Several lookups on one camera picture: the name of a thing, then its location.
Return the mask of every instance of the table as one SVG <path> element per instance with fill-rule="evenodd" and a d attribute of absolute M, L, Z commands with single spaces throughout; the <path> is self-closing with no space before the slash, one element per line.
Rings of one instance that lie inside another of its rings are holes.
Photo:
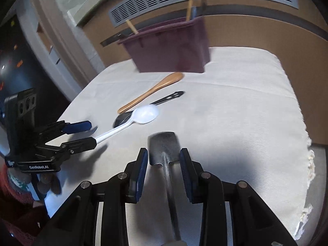
<path fill-rule="evenodd" d="M 45 200 L 52 216 L 84 180 L 107 181 L 137 158 L 147 137 L 173 131 L 180 146 L 205 171 L 227 182 L 247 181 L 291 234 L 300 221 L 308 183 L 309 141 L 297 99 L 279 60 L 255 48 L 213 47 L 205 73 L 185 73 L 180 82 L 151 95 L 140 105 L 175 91 L 186 93 L 159 105 L 160 115 L 145 125 L 133 124 L 100 143 L 73 155 L 58 177 L 62 194 Z M 90 120 L 94 134 L 112 128 L 117 109 L 144 93 L 168 73 L 138 73 L 131 60 L 101 72 L 69 105 L 60 120 Z M 62 136 L 60 145 L 90 133 Z M 171 171 L 181 237 L 198 245 L 202 205 L 189 203 L 179 164 Z M 126 205 L 130 245 L 161 245 L 173 240 L 160 167 L 148 166 L 140 202 Z"/>

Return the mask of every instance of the wooden spoon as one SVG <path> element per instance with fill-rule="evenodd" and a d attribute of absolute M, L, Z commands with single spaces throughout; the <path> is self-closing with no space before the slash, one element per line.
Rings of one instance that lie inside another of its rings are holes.
<path fill-rule="evenodd" d="M 128 104 L 122 106 L 117 111 L 117 113 L 121 114 L 121 113 L 126 112 L 127 110 L 129 110 L 130 108 L 132 108 L 133 106 L 135 106 L 136 104 L 138 104 L 139 102 L 141 102 L 142 100 L 147 98 L 149 95 L 153 94 L 154 92 L 156 92 L 160 89 L 163 89 L 166 86 L 169 86 L 173 83 L 176 83 L 176 82 L 180 81 L 182 78 L 183 78 L 183 73 L 181 73 L 181 72 L 174 72 L 174 73 L 166 76 L 159 83 L 157 83 L 154 87 L 152 87 L 149 91 L 142 94 L 138 98 L 134 99 L 132 102 L 129 102 Z"/>

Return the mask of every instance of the brown wall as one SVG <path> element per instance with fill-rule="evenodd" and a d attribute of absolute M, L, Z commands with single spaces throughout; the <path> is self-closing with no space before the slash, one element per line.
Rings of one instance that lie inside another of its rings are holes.
<path fill-rule="evenodd" d="M 84 88 L 97 76 L 80 44 L 68 27 L 55 0 L 31 0 L 44 34 L 56 49 L 60 60 L 65 64 L 78 85 Z"/>
<path fill-rule="evenodd" d="M 123 46 L 112 43 L 103 47 L 106 38 L 127 28 L 113 27 L 108 11 L 122 0 L 108 0 L 83 27 L 105 66 L 129 59 Z M 298 0 L 299 9 L 269 0 L 206 0 L 208 5 L 253 5 L 290 13 L 328 31 L 318 9 L 311 0 Z M 194 5 L 200 6 L 201 0 Z M 145 13 L 132 20 L 142 22 L 168 12 L 185 9 L 180 2 Z M 241 15 L 205 16 L 210 46 L 242 46 L 268 50 L 276 55 L 286 71 L 299 100 L 310 137 L 315 143 L 328 145 L 328 42 L 318 35 L 282 21 Z"/>

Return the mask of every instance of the screw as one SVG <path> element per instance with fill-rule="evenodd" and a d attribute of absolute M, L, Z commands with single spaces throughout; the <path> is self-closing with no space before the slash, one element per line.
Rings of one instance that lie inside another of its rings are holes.
<path fill-rule="evenodd" d="M 127 176 L 128 176 L 128 174 L 125 173 L 125 172 L 121 172 L 121 173 L 119 173 L 119 174 L 117 175 L 117 177 L 118 177 L 119 179 L 125 179 Z"/>
<path fill-rule="evenodd" d="M 247 183 L 245 181 L 240 181 L 238 182 L 238 186 L 244 189 L 247 187 Z"/>
<path fill-rule="evenodd" d="M 211 177 L 211 174 L 210 174 L 209 172 L 202 172 L 202 173 L 200 174 L 200 176 L 201 176 L 202 178 L 210 178 L 210 177 Z"/>
<path fill-rule="evenodd" d="M 83 181 L 82 183 L 81 183 L 81 188 L 83 188 L 83 189 L 86 189 L 87 187 L 89 187 L 90 186 L 90 182 L 88 182 L 88 181 Z"/>

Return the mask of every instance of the chopstick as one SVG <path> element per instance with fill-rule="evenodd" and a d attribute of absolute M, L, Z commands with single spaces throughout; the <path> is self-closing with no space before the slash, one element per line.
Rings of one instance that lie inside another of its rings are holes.
<path fill-rule="evenodd" d="M 192 7 L 192 0 L 189 0 L 188 7 L 187 7 L 186 21 L 189 21 L 190 20 L 191 7 Z"/>
<path fill-rule="evenodd" d="M 134 34 L 138 34 L 139 32 L 137 31 L 137 29 L 133 26 L 133 24 L 131 23 L 131 21 L 130 20 L 126 20 L 126 23 L 127 23 L 127 25 L 130 27 L 130 29 L 132 29 L 132 31 L 133 31 L 133 33 Z"/>

